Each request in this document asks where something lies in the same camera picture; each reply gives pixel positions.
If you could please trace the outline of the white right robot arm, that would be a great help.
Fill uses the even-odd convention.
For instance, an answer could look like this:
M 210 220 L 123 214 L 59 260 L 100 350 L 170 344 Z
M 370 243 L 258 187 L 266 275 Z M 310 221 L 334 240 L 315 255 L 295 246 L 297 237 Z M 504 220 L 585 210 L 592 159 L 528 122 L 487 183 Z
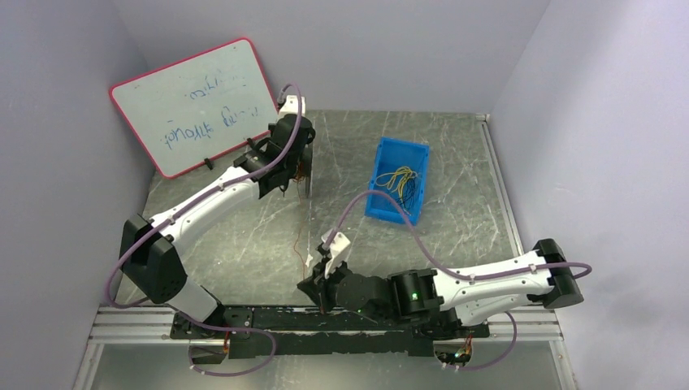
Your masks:
M 341 308 L 375 323 L 415 327 L 448 320 L 472 327 L 516 307 L 540 304 L 554 310 L 583 302 L 572 271 L 576 266 L 552 239 L 500 262 L 387 277 L 355 273 L 346 262 L 333 266 L 326 253 L 297 287 L 322 313 Z

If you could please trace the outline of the dark grey perforated spool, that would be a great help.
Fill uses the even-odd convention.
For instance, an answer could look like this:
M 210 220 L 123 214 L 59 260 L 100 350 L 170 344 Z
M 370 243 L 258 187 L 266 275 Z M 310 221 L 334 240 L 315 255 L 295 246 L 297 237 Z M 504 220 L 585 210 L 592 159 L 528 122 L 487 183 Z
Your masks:
M 313 156 L 313 146 L 307 145 L 301 155 L 301 160 L 297 167 L 297 175 L 294 179 L 297 188 L 304 189 L 303 195 L 306 199 L 310 199 L 312 195 Z

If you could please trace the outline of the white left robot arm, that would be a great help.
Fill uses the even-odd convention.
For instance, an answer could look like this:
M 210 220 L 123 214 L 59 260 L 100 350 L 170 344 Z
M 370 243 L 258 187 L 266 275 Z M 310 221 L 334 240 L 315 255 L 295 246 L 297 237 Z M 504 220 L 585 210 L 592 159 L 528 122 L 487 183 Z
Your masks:
M 188 276 L 181 256 L 231 211 L 297 178 L 306 147 L 316 136 L 305 117 L 286 114 L 269 126 L 268 137 L 249 149 L 215 181 L 178 206 L 123 226 L 119 269 L 155 304 L 169 305 L 210 326 L 225 323 L 219 299 Z

